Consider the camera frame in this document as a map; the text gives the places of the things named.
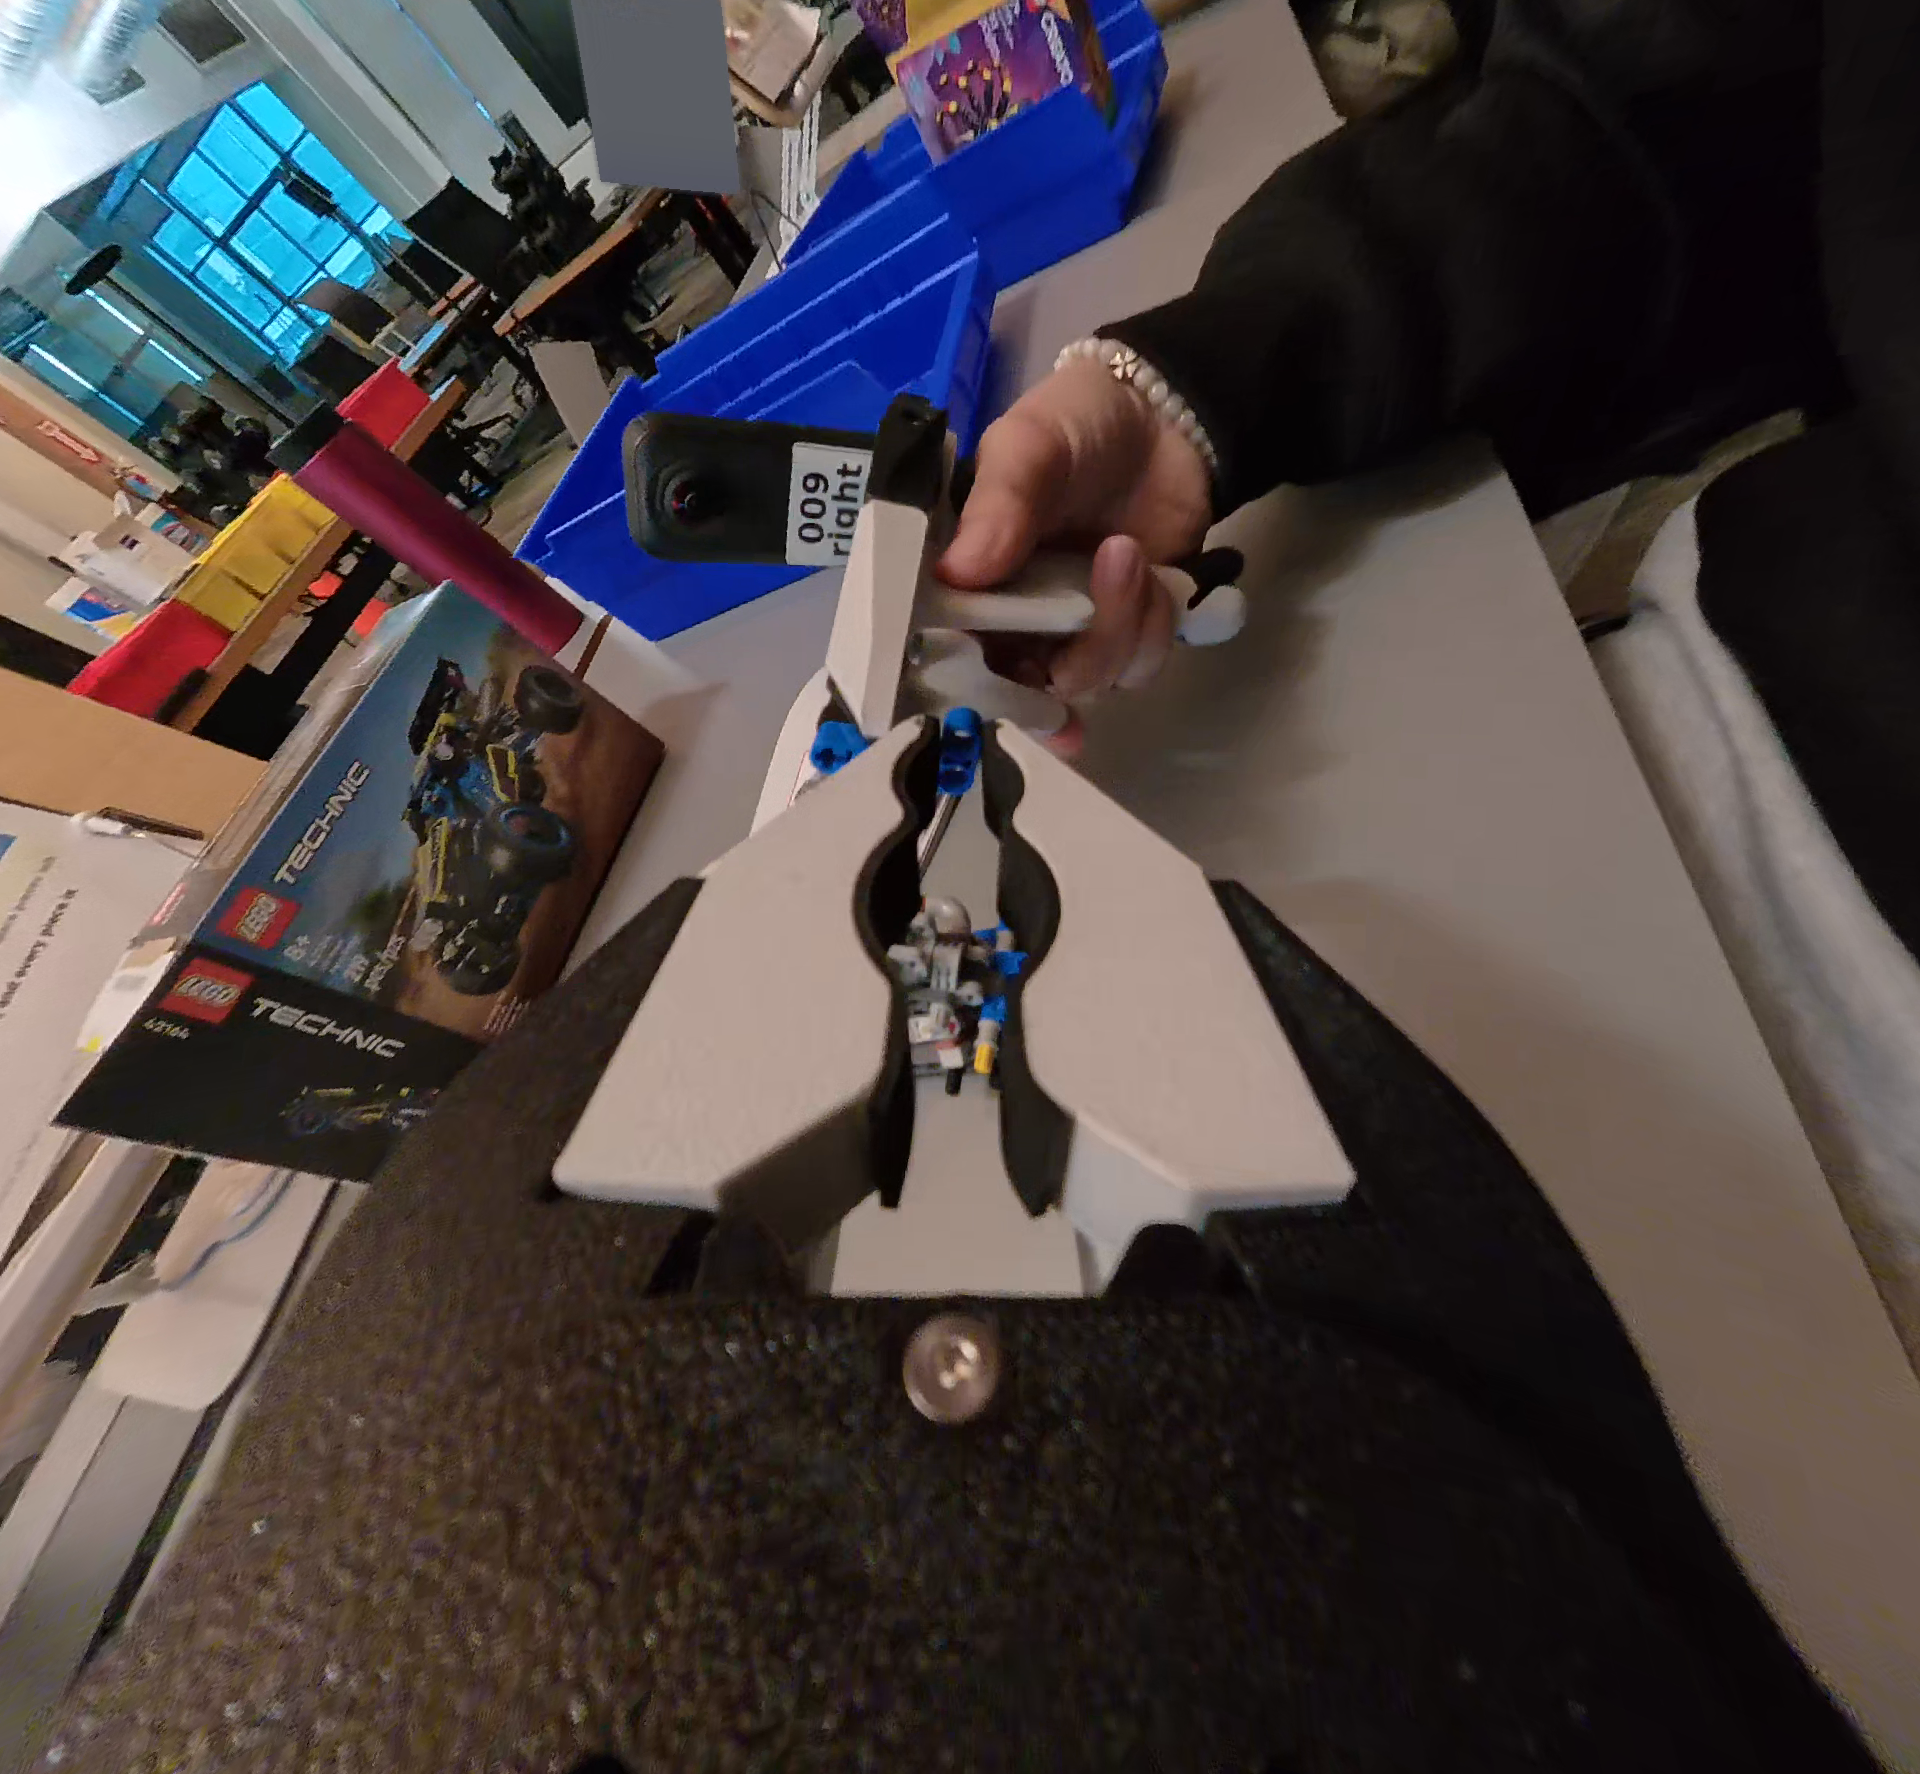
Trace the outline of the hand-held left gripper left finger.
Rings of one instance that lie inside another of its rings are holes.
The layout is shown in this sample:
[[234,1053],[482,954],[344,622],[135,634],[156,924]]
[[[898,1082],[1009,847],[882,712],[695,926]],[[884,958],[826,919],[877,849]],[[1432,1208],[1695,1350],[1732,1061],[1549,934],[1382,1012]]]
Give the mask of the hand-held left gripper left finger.
[[889,944],[920,900],[920,725],[902,722],[643,915],[641,1002],[553,1165],[565,1193],[754,1229],[813,1293],[898,1208],[917,1120]]

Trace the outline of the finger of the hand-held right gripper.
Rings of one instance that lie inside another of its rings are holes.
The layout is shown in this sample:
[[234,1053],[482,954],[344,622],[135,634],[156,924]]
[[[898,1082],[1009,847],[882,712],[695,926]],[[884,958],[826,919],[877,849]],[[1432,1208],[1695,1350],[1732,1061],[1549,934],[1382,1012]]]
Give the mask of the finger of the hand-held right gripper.
[[826,649],[829,700],[845,708],[867,740],[884,738],[898,715],[926,521],[913,504],[869,503],[843,570]]

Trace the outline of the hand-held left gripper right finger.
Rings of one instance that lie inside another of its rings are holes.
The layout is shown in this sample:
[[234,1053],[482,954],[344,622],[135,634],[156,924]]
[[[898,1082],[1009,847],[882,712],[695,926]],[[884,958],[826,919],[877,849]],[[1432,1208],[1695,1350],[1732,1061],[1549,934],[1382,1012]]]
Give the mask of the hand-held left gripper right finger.
[[1071,1229],[1086,1291],[1138,1237],[1331,1208],[1356,1168],[1221,890],[1052,754],[988,729],[999,912],[1026,956],[1001,1030],[1001,1146]]

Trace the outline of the grey blue brick vehicle assembly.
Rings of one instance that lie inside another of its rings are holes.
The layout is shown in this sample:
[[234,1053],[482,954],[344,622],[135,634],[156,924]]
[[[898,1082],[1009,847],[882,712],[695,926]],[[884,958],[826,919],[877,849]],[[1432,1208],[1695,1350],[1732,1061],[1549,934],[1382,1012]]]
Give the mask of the grey blue brick vehicle assembly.
[[[953,708],[941,722],[934,802],[918,841],[918,866],[933,864],[961,804],[973,790],[987,724],[972,708]],[[958,897],[926,892],[905,935],[888,951],[906,1002],[906,1045],[917,1076],[934,1074],[947,1095],[967,1076],[991,1089],[1001,1078],[1001,1038],[1010,996],[1026,967],[1012,927],[976,927]]]

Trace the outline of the person's right forearm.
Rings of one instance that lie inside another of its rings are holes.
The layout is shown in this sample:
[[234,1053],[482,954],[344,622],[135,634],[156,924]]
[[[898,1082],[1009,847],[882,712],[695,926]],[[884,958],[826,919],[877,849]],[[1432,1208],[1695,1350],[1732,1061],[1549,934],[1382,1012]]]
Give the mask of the person's right forearm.
[[1101,326],[1213,446],[1213,510],[1481,435],[1530,513],[1839,390],[1812,74],[1624,110],[1447,82],[1335,131],[1179,298]]

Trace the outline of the black toy car set box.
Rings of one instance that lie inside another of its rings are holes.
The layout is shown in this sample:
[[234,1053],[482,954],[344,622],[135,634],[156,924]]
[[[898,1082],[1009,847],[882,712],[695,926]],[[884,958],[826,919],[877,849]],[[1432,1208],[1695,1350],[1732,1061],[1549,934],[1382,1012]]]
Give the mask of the black toy car set box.
[[130,944],[51,1121],[373,1182],[558,980],[662,758],[459,586],[401,604]]

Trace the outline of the person's right hand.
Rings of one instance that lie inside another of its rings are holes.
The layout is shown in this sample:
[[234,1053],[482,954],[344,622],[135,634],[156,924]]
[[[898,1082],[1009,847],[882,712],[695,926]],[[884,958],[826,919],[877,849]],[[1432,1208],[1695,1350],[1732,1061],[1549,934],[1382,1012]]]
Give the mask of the person's right hand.
[[1156,565],[1186,559],[1213,530],[1216,452],[1190,411],[1153,398],[1158,378],[1118,375],[1094,349],[1071,355],[982,435],[976,479],[937,561],[953,588],[1006,586],[1036,557],[1092,557],[1091,623],[1015,672],[1067,708],[1049,745],[1075,760],[1079,715],[1134,691],[1174,646],[1174,604]]

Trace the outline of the blue plastic bin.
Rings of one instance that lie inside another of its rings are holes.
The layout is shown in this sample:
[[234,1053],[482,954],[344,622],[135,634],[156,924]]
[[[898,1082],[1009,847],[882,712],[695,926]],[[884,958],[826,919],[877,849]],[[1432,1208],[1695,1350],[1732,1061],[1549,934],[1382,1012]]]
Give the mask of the blue plastic bin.
[[906,119],[882,135],[880,163],[929,188],[999,293],[1116,232],[1131,211],[1167,79],[1164,35],[1144,0],[1091,0],[1091,10],[1114,86],[1109,121],[1063,90],[944,163],[926,159]]
[[627,429],[675,411],[874,432],[915,393],[947,411],[972,452],[994,369],[994,304],[992,273],[953,226],[789,265],[672,345],[652,375],[616,386],[517,559],[656,642],[802,583],[799,570],[650,557],[627,517]]
[[1016,281],[996,226],[996,159],[996,139],[917,171],[855,156],[767,283],[770,303],[786,311],[825,306],[855,323],[970,259],[994,298]]

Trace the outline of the wooden desk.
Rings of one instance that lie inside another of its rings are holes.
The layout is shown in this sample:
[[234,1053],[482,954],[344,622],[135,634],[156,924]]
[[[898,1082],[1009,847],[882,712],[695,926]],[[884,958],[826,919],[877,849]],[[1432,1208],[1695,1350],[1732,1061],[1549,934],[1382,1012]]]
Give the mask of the wooden desk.
[[668,344],[656,330],[662,306],[641,283],[641,271],[681,231],[731,289],[744,280],[759,254],[724,199],[644,188],[614,208],[583,252],[553,273],[527,280],[503,303],[476,280],[448,294],[425,345],[435,351],[490,335],[532,351],[543,341],[580,339],[616,368],[650,374]]

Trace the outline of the maroon cylinder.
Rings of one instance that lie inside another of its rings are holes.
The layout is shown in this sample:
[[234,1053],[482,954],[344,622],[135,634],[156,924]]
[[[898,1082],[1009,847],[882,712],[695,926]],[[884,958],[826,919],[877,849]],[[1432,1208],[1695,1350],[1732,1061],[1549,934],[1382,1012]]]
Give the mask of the maroon cylinder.
[[543,653],[583,632],[583,608],[490,535],[362,424],[320,408],[274,446],[274,461],[338,520],[398,561],[455,585]]

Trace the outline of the yellow plastic bin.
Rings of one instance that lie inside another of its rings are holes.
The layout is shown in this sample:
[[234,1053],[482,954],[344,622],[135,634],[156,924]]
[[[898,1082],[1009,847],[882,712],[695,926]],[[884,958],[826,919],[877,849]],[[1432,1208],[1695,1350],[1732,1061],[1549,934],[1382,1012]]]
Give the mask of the yellow plastic bin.
[[171,598],[239,634],[301,564],[322,548],[335,553],[347,538],[335,513],[278,472],[193,559]]

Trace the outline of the purple yellow toy box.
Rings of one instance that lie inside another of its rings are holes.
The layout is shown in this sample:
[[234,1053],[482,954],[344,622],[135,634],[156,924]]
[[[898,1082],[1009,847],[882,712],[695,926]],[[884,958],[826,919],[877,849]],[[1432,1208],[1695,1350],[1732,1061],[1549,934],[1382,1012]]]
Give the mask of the purple yellow toy box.
[[933,165],[1071,90],[1116,110],[1091,0],[848,0]]

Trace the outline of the large window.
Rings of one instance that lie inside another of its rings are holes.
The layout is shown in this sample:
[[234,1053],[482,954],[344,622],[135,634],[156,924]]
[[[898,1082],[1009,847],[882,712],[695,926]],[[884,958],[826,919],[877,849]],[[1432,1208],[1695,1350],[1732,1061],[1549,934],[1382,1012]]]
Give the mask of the large window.
[[383,364],[412,252],[257,82],[42,213],[4,265],[4,357],[125,438],[205,398],[292,419]]

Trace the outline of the red plastic bin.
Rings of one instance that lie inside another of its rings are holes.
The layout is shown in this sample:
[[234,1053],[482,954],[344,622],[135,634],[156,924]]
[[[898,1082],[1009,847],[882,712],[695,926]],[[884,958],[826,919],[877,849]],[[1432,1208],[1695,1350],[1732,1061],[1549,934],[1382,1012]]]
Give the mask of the red plastic bin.
[[171,722],[180,698],[224,656],[229,632],[180,601],[159,603],[105,653],[91,661],[66,691],[148,722]]

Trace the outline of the brown cardboard box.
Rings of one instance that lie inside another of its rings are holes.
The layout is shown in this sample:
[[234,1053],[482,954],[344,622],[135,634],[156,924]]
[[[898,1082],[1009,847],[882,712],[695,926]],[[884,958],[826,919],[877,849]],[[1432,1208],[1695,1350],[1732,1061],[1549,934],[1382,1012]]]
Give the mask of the brown cardboard box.
[[268,765],[117,708],[3,672],[3,798],[61,815],[107,812],[210,838]]

